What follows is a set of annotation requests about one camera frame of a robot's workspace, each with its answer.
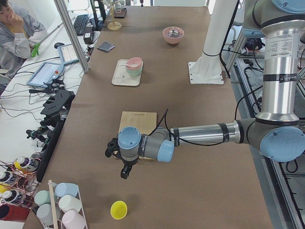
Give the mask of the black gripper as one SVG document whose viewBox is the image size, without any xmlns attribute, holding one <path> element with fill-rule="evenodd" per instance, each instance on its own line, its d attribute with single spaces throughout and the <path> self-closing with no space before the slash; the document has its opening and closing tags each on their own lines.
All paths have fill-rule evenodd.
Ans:
<svg viewBox="0 0 305 229">
<path fill-rule="evenodd" d="M 111 156 L 114 156 L 116 158 L 120 158 L 121 157 L 120 147 L 119 147 L 119 144 L 118 144 L 118 138 L 113 138 L 107 144 L 107 148 L 105 150 L 105 156 L 107 158 L 110 158 Z"/>
</svg>

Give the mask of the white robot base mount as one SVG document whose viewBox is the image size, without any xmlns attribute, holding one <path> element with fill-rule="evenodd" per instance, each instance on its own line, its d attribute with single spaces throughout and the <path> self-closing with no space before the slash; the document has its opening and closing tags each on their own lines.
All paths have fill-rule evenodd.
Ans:
<svg viewBox="0 0 305 229">
<path fill-rule="evenodd" d="M 237 0 L 217 0 L 209 23 L 201 57 L 189 62 L 191 84 L 223 84 L 220 62 L 223 43 L 238 8 Z"/>
</svg>

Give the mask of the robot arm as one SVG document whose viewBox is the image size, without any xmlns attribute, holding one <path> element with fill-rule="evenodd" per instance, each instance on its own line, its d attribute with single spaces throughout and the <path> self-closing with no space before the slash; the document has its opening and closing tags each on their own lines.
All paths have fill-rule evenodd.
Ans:
<svg viewBox="0 0 305 229">
<path fill-rule="evenodd" d="M 251 119 L 229 124 L 155 128 L 141 134 L 135 127 L 123 128 L 107 145 L 105 155 L 115 156 L 126 167 L 140 157 L 170 162 L 181 143 L 214 146 L 226 142 L 249 144 L 265 157 L 288 162 L 305 149 L 305 135 L 294 114 L 300 32 L 305 26 L 302 0 L 248 0 L 244 31 L 261 31 L 265 36 L 262 108 Z"/>
</svg>

